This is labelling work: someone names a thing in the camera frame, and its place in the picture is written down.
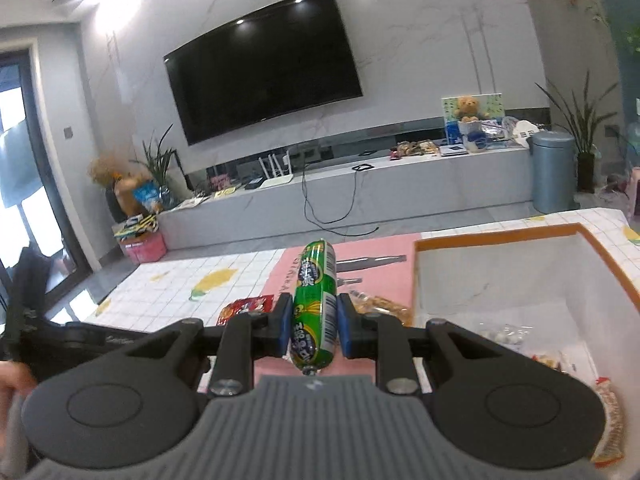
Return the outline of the person hand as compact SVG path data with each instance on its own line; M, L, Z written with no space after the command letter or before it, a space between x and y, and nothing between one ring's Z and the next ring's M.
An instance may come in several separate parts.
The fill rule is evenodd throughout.
M0 362L0 440L6 446L6 430L9 425L10 409L14 396L23 398L36 388L37 382L32 371L24 363Z

